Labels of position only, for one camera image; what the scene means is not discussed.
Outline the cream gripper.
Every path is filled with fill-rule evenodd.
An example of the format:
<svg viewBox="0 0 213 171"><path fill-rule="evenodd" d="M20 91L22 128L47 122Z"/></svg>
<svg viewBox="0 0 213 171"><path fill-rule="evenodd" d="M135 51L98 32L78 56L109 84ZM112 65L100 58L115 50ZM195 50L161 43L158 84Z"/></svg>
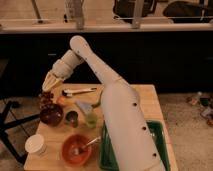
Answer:
<svg viewBox="0 0 213 171"><path fill-rule="evenodd" d="M49 71L42 84L43 92L50 92L55 87L63 83L63 79L56 77L51 71Z"/></svg>

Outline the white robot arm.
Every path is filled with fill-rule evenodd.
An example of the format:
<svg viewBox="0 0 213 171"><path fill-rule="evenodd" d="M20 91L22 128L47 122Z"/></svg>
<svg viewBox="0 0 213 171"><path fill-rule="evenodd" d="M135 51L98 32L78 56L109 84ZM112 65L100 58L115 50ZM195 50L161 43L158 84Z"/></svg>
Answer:
<svg viewBox="0 0 213 171"><path fill-rule="evenodd" d="M47 73L42 90L51 91L85 61L104 86L101 108L120 171L166 171L140 107L140 96L116 71L100 59L79 35L71 49Z"/></svg>

